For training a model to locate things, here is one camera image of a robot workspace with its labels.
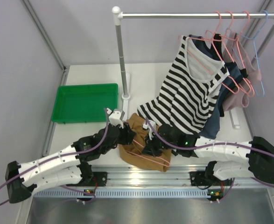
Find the pink wire hanger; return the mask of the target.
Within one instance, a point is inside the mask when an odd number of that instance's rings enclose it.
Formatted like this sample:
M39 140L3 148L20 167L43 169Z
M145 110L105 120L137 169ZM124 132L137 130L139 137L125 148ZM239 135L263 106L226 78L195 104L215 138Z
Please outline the pink wire hanger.
M136 156L138 156L140 158L143 158L145 160L148 160L148 161L154 162L156 164L159 164L159 165L161 165L163 167L168 167L168 168L170 167L170 162L167 161L166 159L160 157L160 156L156 157L156 156L150 156L150 155L136 154L136 153L131 152L131 151L129 153L133 154L133 155L136 155Z

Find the tan tank top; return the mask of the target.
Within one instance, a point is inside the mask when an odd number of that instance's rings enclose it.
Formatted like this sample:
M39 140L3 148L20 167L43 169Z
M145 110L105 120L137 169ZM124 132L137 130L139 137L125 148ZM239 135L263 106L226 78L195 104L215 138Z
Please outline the tan tank top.
M134 152L136 154L142 154L142 150L145 146L145 137L148 134L148 131L145 131L142 129L142 124L145 121L142 117L140 117L138 114L133 113L132 116L126 120L131 129L136 132L136 135L133 139L132 144L130 145L118 145L119 148L119 155L120 158L133 166L136 166L141 169L149 169L149 170L157 170L161 172L166 172L169 168L163 167L159 164L156 164L154 162L145 160L143 158L140 158L136 155L130 154L129 152ZM167 149L164 150L161 154L162 158L166 159L167 161L171 161L171 150Z

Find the green plastic tray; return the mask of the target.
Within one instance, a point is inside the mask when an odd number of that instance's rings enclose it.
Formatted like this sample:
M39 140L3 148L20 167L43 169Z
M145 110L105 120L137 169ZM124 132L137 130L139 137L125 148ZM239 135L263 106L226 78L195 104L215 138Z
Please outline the green plastic tray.
M65 85L57 89L51 121L59 124L105 121L105 108L118 107L118 85Z

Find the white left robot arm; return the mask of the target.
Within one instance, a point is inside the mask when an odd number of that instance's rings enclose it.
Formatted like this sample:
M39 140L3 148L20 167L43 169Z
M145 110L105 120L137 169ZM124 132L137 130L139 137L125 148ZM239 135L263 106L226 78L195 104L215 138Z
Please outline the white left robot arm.
M8 201L19 203L42 190L60 185L89 185L93 180L89 162L117 145L131 144L135 135L127 122L123 126L109 124L57 153L32 162L9 163L5 175Z

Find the navy blue tank top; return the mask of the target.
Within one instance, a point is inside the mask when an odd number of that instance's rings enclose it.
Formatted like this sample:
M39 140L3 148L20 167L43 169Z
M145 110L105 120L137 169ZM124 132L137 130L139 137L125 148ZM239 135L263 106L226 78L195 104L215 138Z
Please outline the navy blue tank top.
M205 41L199 40L202 39L201 36L195 36L195 35L189 35L190 37L193 37L193 43L195 46L203 52L208 57L219 61L220 58L218 55L222 54L221 49L221 42L214 42L214 45L211 47L207 47ZM240 69L238 68L237 64L235 62L226 62L225 63L229 72L230 76L235 80L232 81L230 78L226 78L224 80L224 84L227 85L229 88L234 88L235 84L240 83L240 81L243 78L243 75L240 72ZM229 90L226 89L224 86L221 86L218 99L216 102L216 106L213 110L212 115L207 119L204 128L199 133L200 136L209 138L209 139L215 139L217 136L217 133L220 130L220 117L224 116L224 110L222 107L222 103L226 95L229 93Z

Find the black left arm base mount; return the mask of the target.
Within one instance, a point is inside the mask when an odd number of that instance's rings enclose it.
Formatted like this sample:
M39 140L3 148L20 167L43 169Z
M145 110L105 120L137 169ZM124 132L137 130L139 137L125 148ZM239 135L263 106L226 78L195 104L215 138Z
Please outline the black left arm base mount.
M107 183L107 172L94 172L93 177L88 181L81 181L78 184L67 184L67 187L104 187Z

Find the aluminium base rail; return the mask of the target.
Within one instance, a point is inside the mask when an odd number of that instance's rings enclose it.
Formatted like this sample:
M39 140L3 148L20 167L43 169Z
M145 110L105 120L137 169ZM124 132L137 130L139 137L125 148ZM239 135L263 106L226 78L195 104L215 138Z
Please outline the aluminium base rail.
M190 172L204 171L203 166L174 166L167 172L141 170L135 167L95 167L107 172L104 187L67 187L60 185L42 190L33 197L45 198L206 198L217 201L224 193L220 186L191 185Z

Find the dusty pink tank top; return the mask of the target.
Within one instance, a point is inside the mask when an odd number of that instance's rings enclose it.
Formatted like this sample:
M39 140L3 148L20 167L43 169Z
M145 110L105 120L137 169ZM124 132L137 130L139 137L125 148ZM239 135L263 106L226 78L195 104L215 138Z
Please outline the dusty pink tank top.
M226 44L227 48L223 52L223 60L225 61L225 63L235 62L241 71L242 70L241 64L236 58L235 54L232 53L232 48L236 50L236 53L238 52L236 41L235 41L235 39L237 38L237 33L232 31L230 33L229 38L230 39L227 41L227 44ZM249 80L251 84L255 86L261 81L260 69L255 69L252 66L248 54L246 53L245 49L240 43L239 43L239 49L245 64L247 79ZM246 92L249 91L249 87L247 86L247 84L244 82L243 79L240 82L240 87L243 87ZM231 92L228 93L222 103L224 112L229 111L235 107L242 107L242 108L248 107L250 97L246 94L245 91L239 90L237 94L233 94Z

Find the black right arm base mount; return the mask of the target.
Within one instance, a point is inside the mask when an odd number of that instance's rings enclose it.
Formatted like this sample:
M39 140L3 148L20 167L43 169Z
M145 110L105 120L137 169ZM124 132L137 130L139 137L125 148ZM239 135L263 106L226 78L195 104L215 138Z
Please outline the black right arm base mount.
M192 186L196 187L211 187L220 186L221 181L213 175L206 175L204 171L190 172L190 181Z

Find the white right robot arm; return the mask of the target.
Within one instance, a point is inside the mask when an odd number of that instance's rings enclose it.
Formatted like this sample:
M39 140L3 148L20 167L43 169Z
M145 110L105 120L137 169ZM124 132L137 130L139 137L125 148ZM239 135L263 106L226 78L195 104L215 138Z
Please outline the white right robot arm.
M154 122L144 122L148 131L143 154L159 156L162 150L185 158L207 159L204 177L210 185L230 178L255 178L274 184L274 146L262 137L233 143L185 134L178 128L164 124L158 129Z

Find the black white striped tank top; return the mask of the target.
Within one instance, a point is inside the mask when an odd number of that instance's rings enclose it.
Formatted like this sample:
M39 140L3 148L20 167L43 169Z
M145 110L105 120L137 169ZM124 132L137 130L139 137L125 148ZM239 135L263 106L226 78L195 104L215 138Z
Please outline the black white striped tank top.
M207 48L202 37L182 35L157 97L138 106L137 113L165 128L168 142L185 147L212 116L229 75L225 62Z

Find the metal clothes rack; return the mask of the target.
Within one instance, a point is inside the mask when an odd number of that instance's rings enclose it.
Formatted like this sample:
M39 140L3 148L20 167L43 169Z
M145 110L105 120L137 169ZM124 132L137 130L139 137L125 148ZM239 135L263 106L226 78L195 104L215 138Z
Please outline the metal clothes rack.
M128 111L129 111L129 87L130 87L130 78L131 75L126 73L125 68L125 60L123 53L123 43L122 43L122 33L121 33L121 20L122 19L274 19L274 13L124 13L121 11L120 7L114 6L112 8L113 21L116 28L116 37L117 37L117 45L118 45L118 53L119 53L119 65L120 65L120 73L122 80L122 111L124 112L123 120L127 119ZM266 36L263 41L259 52L263 51L269 40L272 38L274 34L274 24L271 28L271 31Z

